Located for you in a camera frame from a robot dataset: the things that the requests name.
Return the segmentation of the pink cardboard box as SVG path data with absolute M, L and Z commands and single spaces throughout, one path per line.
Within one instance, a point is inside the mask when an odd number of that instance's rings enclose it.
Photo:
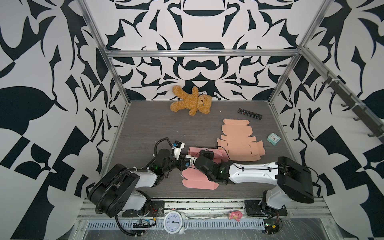
M 208 151 L 214 152 L 215 163 L 219 164 L 221 162 L 228 161 L 228 156 L 223 148 L 208 149 Z M 182 183 L 186 188 L 200 190 L 215 190 L 219 186 L 219 184 L 209 181 L 203 173 L 195 169 L 194 165 L 192 165 L 191 168 L 183 170 L 181 175 L 184 178 L 182 180 Z

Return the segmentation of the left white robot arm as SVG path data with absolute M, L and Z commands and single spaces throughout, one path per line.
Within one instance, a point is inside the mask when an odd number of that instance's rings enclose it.
M 118 215 L 121 211 L 133 211 L 143 216 L 157 212 L 150 209 L 151 197 L 140 189 L 158 186 L 174 169 L 185 170 L 188 162 L 182 154 L 184 147 L 183 142 L 171 143 L 166 137 L 155 143 L 153 158 L 144 168 L 113 166 L 87 194 L 88 200 L 95 205 L 96 214 L 114 218 L 119 230 L 129 237 L 144 235 L 143 230 L 125 229 Z

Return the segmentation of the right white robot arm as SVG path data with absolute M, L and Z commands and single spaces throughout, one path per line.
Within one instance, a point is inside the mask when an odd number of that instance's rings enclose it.
M 287 157 L 261 165 L 243 165 L 230 160 L 215 163 L 214 152 L 201 151 L 190 160 L 190 166 L 203 173 L 209 181 L 220 185 L 256 183 L 273 185 L 264 192 L 260 203 L 264 211 L 280 210 L 287 203 L 312 204 L 315 201 L 311 170 Z

